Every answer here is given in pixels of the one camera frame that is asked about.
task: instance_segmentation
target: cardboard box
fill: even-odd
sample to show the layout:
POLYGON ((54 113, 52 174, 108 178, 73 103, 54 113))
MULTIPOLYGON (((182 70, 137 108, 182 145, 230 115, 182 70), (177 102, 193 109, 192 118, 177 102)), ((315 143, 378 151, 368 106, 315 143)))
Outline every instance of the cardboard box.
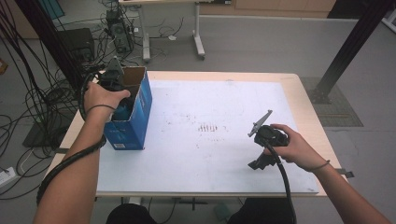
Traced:
POLYGON ((8 64, 4 62, 2 59, 0 59, 0 75, 3 75, 6 72, 7 68, 8 68, 8 64))
POLYGON ((149 123, 152 95, 146 67, 123 68, 121 83, 127 88, 134 99, 132 114, 124 120, 113 120, 105 125, 107 141, 116 150, 144 149, 146 130, 149 123))

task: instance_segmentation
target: black wristband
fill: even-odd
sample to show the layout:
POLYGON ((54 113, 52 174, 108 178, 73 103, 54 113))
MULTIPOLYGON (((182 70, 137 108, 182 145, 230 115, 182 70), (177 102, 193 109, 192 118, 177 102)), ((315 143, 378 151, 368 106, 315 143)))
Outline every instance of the black wristband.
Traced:
POLYGON ((96 107, 98 107, 98 106, 104 106, 104 107, 108 107, 108 108, 110 108, 110 109, 112 109, 112 110, 116 110, 116 108, 114 108, 113 106, 110 106, 110 105, 94 105, 93 107, 89 108, 89 109, 85 112, 85 114, 88 115, 88 113, 90 113, 90 111, 91 111, 92 109, 94 109, 94 108, 96 108, 96 107))
POLYGON ((323 165, 320 165, 320 166, 318 166, 318 167, 315 167, 315 168, 312 168, 312 169, 304 169, 305 171, 307 171, 307 172, 309 172, 309 173, 312 173, 313 171, 316 171, 316 170, 318 170, 318 169, 320 169, 320 168, 322 168, 322 167, 325 167, 325 166, 327 166, 328 164, 330 164, 330 160, 328 160, 328 161, 326 161, 326 163, 324 163, 323 165))

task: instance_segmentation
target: metal table leg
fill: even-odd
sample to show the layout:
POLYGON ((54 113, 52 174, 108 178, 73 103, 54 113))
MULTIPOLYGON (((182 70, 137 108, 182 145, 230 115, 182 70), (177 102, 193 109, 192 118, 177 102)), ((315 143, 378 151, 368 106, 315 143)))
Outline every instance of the metal table leg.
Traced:
POLYGON ((140 20, 140 27, 142 29, 142 34, 143 34, 143 49, 142 49, 142 54, 143 54, 143 61, 145 63, 148 63, 150 60, 150 55, 149 55, 149 34, 146 32, 146 27, 145 27, 145 16, 143 13, 143 7, 138 6, 137 8, 137 13, 139 14, 139 20, 140 20))
POLYGON ((197 47, 198 55, 205 58, 204 46, 202 45, 201 37, 199 36, 199 3, 195 3, 195 30, 192 31, 194 37, 195 46, 197 47))

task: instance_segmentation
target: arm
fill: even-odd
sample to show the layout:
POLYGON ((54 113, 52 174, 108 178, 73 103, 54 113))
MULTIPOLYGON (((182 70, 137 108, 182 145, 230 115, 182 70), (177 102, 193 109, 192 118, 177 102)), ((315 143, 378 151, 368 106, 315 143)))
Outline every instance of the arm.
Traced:
MULTIPOLYGON (((90 83, 85 93, 85 109, 94 105, 116 108, 128 91, 110 92, 90 83)), ((85 120, 65 158, 100 141, 111 108, 97 106, 85 120)), ((99 150, 72 163, 50 182, 35 213, 34 223, 90 223, 99 171, 99 150)))
MULTIPOLYGON (((303 139, 286 125, 273 124, 284 131, 290 143, 287 147, 275 147, 276 153, 287 162, 294 162, 305 170, 315 169, 326 161, 303 139)), ((354 190, 329 164, 313 171, 345 223, 390 223, 378 210, 354 190)))

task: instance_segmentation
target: electrical outlet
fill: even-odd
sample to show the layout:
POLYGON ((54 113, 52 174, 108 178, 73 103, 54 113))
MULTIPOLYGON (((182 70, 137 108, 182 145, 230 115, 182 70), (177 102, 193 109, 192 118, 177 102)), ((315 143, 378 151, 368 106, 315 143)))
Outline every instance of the electrical outlet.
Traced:
POLYGON ((0 173, 0 188, 2 188, 3 186, 5 186, 5 185, 8 184, 9 182, 13 181, 14 179, 18 178, 18 177, 15 175, 14 168, 9 167, 7 170, 8 170, 8 173, 6 173, 5 171, 3 171, 2 173, 0 173))

